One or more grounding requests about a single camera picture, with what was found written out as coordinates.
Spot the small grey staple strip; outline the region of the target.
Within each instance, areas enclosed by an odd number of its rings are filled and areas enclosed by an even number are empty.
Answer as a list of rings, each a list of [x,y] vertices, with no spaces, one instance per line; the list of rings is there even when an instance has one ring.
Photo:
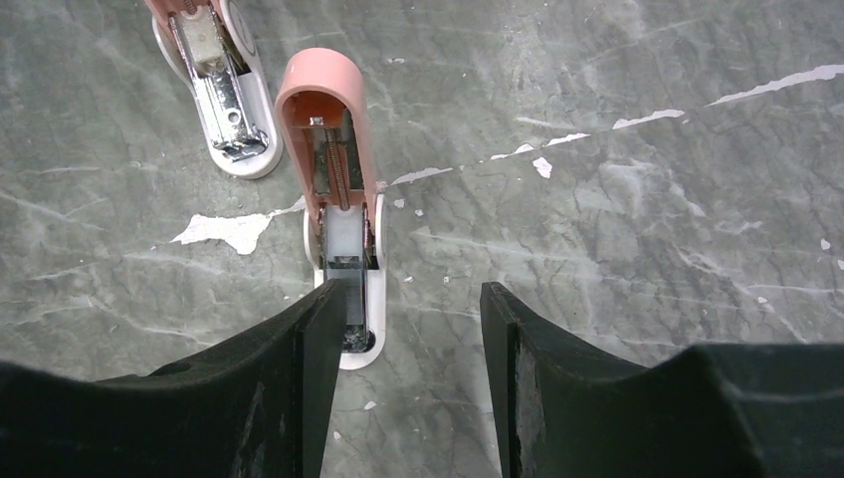
[[[344,285],[346,326],[361,333],[365,329],[365,269],[356,256],[334,256],[325,263],[324,277]]]

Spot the pink stapler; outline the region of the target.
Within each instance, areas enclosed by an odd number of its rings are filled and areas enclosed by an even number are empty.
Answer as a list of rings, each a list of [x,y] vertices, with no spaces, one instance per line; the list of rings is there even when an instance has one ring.
[[[373,363],[386,343],[387,246],[384,195],[373,156],[362,72],[328,48],[294,54],[275,111],[305,200],[304,245],[315,286],[325,263],[356,256],[364,263],[365,329],[345,327],[344,370]]]
[[[190,91],[210,156],[222,171],[258,179],[284,143],[263,66],[234,1],[147,1],[157,45]]]

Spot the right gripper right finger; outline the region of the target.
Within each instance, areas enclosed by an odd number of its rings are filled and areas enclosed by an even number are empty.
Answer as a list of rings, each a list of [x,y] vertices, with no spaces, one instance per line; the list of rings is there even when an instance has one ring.
[[[653,367],[485,283],[482,335],[507,477],[839,477],[839,344],[698,344]]]

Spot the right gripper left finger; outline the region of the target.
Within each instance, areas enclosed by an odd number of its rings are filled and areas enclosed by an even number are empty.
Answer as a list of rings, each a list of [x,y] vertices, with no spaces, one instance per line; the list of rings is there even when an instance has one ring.
[[[345,331],[328,281],[146,376],[1,365],[5,477],[317,477]]]

